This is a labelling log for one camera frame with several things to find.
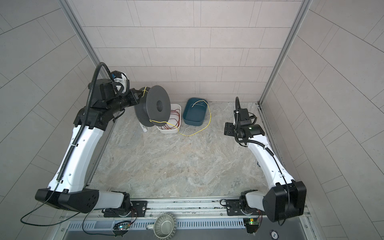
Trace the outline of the grey perforated cable spool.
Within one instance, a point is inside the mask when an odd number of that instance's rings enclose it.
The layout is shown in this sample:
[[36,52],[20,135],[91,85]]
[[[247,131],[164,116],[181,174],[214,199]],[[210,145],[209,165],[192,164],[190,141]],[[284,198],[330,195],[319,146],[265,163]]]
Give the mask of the grey perforated cable spool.
[[135,106],[139,122],[145,127],[164,126],[171,114],[171,102],[166,90],[161,86],[143,87],[139,93],[139,104]]

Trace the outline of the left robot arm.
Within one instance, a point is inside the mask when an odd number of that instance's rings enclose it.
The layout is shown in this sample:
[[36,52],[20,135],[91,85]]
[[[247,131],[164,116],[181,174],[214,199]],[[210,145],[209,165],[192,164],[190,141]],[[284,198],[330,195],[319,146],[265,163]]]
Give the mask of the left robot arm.
[[45,189],[37,190],[35,199],[56,209],[88,214],[103,210],[110,217],[132,214],[130,195],[126,192],[102,192],[86,188],[86,175],[96,146],[110,122],[121,117],[127,107],[139,104],[139,92],[117,80],[124,76],[110,72],[103,62],[96,66],[89,83],[84,108],[74,121],[71,142],[54,178]]

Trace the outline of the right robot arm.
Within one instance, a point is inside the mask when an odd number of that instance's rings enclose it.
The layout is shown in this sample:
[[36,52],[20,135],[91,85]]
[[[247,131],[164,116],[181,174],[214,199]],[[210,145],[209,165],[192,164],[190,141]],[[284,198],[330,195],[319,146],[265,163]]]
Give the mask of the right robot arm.
[[240,146],[251,150],[269,187],[267,193],[257,190],[242,192],[241,211],[245,215],[264,212],[271,222],[282,225],[287,219],[303,215],[307,188],[303,182],[295,181],[283,167],[271,149],[264,130],[256,124],[256,119],[248,109],[241,107],[239,98],[236,98],[234,121],[226,123],[224,129],[226,136],[234,137]]

